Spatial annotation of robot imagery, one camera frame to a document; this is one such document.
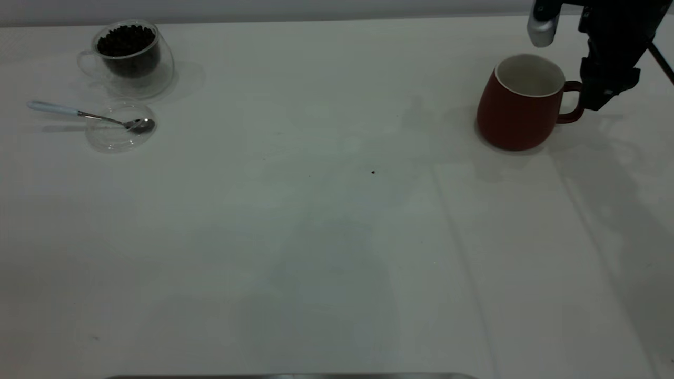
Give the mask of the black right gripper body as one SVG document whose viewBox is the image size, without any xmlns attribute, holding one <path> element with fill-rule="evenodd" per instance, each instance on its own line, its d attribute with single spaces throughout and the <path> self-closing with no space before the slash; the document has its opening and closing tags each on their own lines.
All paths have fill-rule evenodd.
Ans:
<svg viewBox="0 0 674 379">
<path fill-rule="evenodd" d="M 579 31 L 599 66 L 636 66 L 672 1 L 586 1 Z"/>
</svg>

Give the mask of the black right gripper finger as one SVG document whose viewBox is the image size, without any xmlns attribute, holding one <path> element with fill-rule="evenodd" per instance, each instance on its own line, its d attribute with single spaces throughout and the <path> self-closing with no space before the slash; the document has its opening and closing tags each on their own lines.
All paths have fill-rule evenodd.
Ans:
<svg viewBox="0 0 674 379">
<path fill-rule="evenodd" d="M 588 110 L 598 111 L 607 102 L 604 94 L 605 85 L 600 72 L 601 65 L 594 58 L 584 57 L 581 60 L 580 77 L 582 89 L 580 91 L 580 105 Z"/>
<path fill-rule="evenodd" d="M 619 94 L 633 89 L 640 80 L 641 69 L 610 63 L 605 67 L 605 96 L 612 100 Z"/>
</svg>

